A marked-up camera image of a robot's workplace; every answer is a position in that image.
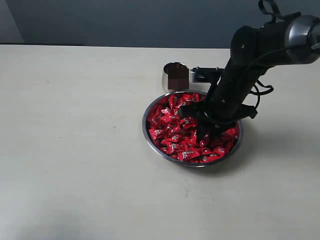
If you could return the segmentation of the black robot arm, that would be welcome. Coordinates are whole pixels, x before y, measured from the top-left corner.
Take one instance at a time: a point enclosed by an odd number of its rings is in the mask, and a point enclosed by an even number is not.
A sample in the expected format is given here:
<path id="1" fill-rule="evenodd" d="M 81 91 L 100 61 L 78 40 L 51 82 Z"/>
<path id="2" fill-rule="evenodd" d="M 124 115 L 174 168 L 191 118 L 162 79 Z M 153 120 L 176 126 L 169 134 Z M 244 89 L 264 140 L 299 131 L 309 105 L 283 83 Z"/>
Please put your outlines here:
<path id="1" fill-rule="evenodd" d="M 237 121 L 257 115 L 257 107 L 245 105 L 244 100 L 249 94 L 262 95 L 256 86 L 270 68 L 307 65 L 319 57 L 318 17 L 301 15 L 261 28 L 243 26 L 232 38 L 224 68 L 192 69 L 193 82 L 210 83 L 210 87 L 202 101 L 181 107 L 178 114 L 196 119 L 198 141 L 205 136 L 214 139 Z"/>

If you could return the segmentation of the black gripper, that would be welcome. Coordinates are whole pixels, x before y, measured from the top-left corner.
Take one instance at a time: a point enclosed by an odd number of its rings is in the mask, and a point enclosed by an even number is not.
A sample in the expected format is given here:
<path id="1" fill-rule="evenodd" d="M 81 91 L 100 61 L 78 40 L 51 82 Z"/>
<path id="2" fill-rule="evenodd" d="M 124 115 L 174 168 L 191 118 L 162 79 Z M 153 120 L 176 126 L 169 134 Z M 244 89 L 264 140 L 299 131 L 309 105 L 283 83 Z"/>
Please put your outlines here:
<path id="1" fill-rule="evenodd" d="M 199 147 L 207 147 L 213 142 L 220 135 L 220 126 L 256 117 L 256 108 L 244 105 L 243 101 L 264 73 L 264 66 L 239 66 L 228 62 L 216 88 L 207 94 L 201 110 L 197 104 L 179 107 L 180 118 L 198 116 L 196 142 Z"/>

